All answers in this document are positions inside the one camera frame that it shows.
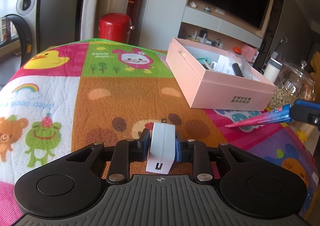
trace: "open box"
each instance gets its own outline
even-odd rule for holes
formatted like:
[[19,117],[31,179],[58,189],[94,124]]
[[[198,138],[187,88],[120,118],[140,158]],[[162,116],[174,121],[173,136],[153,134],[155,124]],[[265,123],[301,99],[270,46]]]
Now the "open box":
[[201,43],[173,38],[166,57],[191,108],[263,111],[276,87],[254,68],[256,80],[206,70],[196,58],[213,61],[228,52]]

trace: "round black pad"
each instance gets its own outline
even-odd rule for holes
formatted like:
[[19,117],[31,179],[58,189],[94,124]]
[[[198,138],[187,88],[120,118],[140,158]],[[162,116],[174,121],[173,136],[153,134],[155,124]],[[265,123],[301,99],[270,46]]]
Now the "round black pad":
[[49,196],[59,196],[70,192],[75,186],[75,181],[66,175],[55,174],[42,178],[38,182],[38,190]]
[[277,195],[284,189],[283,181],[273,175],[256,175],[247,181],[248,188],[261,196]]
[[221,179],[220,191],[238,211],[260,218],[281,218],[300,211],[307,188],[298,175],[259,158],[234,163]]
[[87,146],[20,177],[14,196],[22,213],[64,218],[94,205],[104,189],[97,175],[103,150],[103,144]]

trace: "red container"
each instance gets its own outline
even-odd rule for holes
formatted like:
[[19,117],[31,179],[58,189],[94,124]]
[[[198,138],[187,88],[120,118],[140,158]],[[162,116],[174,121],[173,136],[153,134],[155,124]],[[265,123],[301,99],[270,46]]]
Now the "red container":
[[131,26],[131,19],[126,14],[106,14],[99,22],[99,38],[121,43],[128,43]]

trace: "small figurine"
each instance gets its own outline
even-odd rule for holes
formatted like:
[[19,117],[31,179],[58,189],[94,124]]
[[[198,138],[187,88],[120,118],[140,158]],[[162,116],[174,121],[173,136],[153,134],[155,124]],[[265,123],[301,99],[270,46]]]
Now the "small figurine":
[[190,2],[189,5],[190,5],[191,7],[193,7],[193,8],[196,8],[196,7],[197,7],[197,5],[196,5],[194,2]]
[[234,47],[234,48],[233,48],[233,51],[234,51],[236,54],[241,55],[241,49],[240,49],[240,48]]

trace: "colorful play mat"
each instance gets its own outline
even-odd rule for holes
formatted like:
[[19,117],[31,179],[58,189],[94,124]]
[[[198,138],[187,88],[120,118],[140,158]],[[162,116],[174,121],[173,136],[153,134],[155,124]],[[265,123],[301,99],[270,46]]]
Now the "colorful play mat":
[[[300,216],[308,217],[318,172],[291,129],[281,124],[226,128],[260,112],[191,109],[165,58],[92,39],[48,49],[21,67],[0,91],[1,226],[21,216],[13,187],[23,174],[96,141],[111,146],[138,138],[162,119],[185,140],[211,147],[228,142],[299,175],[308,188]],[[175,164],[170,173],[190,174],[191,168]],[[130,166],[131,174],[145,170],[146,162]]]

